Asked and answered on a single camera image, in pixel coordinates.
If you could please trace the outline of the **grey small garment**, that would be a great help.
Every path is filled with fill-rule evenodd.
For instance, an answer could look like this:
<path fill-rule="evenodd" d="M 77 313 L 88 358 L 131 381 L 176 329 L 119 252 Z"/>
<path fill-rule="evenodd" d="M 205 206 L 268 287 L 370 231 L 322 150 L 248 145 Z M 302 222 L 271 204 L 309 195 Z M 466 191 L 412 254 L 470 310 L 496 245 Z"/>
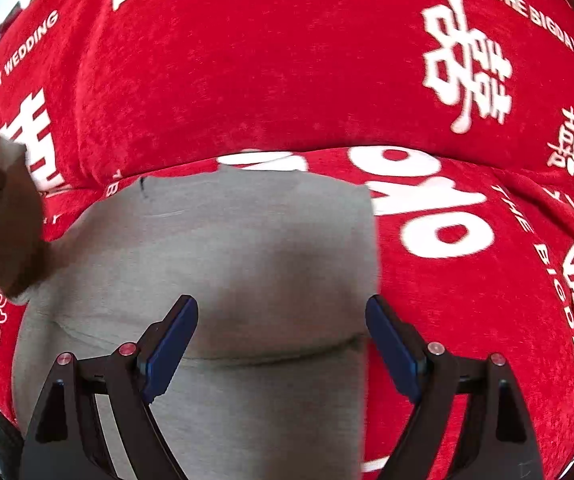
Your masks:
<path fill-rule="evenodd" d="M 363 186 L 301 171 L 143 177 L 37 235 L 25 148 L 0 136 L 0 288 L 25 312 L 12 405 L 29 425 L 60 352 L 102 356 L 197 300 L 153 416 L 191 479 L 355 479 L 366 300 L 377 255 Z"/>

